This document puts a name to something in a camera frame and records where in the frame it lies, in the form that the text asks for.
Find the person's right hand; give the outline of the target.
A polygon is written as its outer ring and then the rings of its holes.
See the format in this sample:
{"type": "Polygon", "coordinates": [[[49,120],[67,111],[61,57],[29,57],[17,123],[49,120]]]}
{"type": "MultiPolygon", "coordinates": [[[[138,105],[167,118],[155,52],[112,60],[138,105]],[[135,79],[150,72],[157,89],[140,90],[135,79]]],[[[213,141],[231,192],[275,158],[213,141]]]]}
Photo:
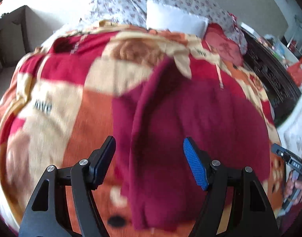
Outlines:
{"type": "Polygon", "coordinates": [[[293,199],[293,205],[297,205],[302,202],[302,180],[293,180],[293,171],[291,171],[284,188],[284,198],[288,198],[293,193],[293,188],[300,190],[297,198],[293,199]]]}

